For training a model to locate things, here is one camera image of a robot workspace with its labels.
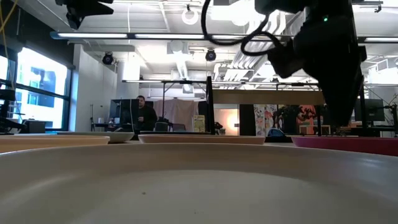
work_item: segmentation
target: black cable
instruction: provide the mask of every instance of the black cable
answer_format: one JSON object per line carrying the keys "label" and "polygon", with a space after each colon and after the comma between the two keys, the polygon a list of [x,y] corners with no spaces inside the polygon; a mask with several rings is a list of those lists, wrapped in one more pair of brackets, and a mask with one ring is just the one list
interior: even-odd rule
{"label": "black cable", "polygon": [[271,41],[274,43],[274,45],[276,47],[281,46],[281,42],[278,38],[276,38],[274,35],[272,35],[271,33],[267,32],[267,31],[262,31],[262,29],[267,25],[268,20],[269,20],[269,16],[270,13],[266,14],[266,18],[260,23],[259,27],[253,31],[251,34],[247,35],[246,37],[239,39],[239,40],[234,40],[232,42],[223,42],[223,41],[218,41],[215,40],[208,32],[207,32],[207,28],[206,28],[206,16],[207,16],[207,10],[209,8],[211,0],[205,0],[205,3],[203,4],[203,9],[201,12],[201,30],[203,32],[203,36],[205,37],[206,40],[210,41],[213,44],[216,45],[220,45],[220,46],[232,46],[232,45],[236,45],[236,44],[240,44],[242,43],[241,46],[241,51],[243,54],[248,55],[248,56],[261,56],[261,55],[265,55],[268,53],[268,50],[262,51],[262,52],[248,52],[246,51],[244,48],[245,46],[250,42],[251,39],[253,39],[253,37],[257,36],[257,35],[265,35],[268,38],[271,39]]}

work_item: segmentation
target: pink plate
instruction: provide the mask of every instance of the pink plate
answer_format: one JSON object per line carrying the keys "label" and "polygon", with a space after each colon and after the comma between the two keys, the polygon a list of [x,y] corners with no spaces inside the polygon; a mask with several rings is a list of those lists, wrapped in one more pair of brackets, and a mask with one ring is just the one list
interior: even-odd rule
{"label": "pink plate", "polygon": [[140,134],[141,143],[225,143],[263,145],[265,137],[212,136],[203,134]]}
{"label": "pink plate", "polygon": [[298,147],[398,156],[397,138],[292,137]]}

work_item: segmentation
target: man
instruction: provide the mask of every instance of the man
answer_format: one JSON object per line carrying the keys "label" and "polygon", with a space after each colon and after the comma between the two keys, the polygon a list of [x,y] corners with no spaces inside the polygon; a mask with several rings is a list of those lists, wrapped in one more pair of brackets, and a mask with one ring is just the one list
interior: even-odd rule
{"label": "man", "polygon": [[156,112],[150,106],[145,105],[145,97],[138,96],[138,124],[137,128],[141,131],[153,131],[157,121]]}

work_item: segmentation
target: beige plate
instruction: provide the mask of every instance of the beige plate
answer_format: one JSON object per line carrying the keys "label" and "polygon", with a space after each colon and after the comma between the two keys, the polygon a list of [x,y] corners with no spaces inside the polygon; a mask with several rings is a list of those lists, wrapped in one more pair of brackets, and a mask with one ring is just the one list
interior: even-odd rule
{"label": "beige plate", "polygon": [[0,152],[63,146],[92,146],[109,142],[106,136],[59,136],[56,134],[0,136]]}
{"label": "beige plate", "polygon": [[109,143],[124,143],[129,141],[134,133],[112,133],[112,132],[85,132],[85,133],[76,133],[76,132],[68,132],[68,131],[59,131],[57,134],[61,135],[82,135],[82,136],[108,136],[111,138]]}
{"label": "beige plate", "polygon": [[225,143],[263,145],[264,137],[257,136],[212,136],[201,134],[140,134],[142,143]]}
{"label": "beige plate", "polygon": [[237,144],[0,156],[0,223],[391,224],[398,158]]}

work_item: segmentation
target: computer monitor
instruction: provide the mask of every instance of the computer monitor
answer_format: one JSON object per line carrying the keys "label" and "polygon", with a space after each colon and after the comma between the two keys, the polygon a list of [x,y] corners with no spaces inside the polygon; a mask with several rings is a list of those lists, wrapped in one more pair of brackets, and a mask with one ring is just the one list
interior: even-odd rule
{"label": "computer monitor", "polygon": [[111,100],[111,118],[120,118],[120,124],[136,124],[138,122],[138,102],[131,100]]}
{"label": "computer monitor", "polygon": [[[384,121],[384,106],[383,100],[379,99],[365,99],[366,121]],[[355,103],[355,121],[362,121],[361,100],[358,99]]]}

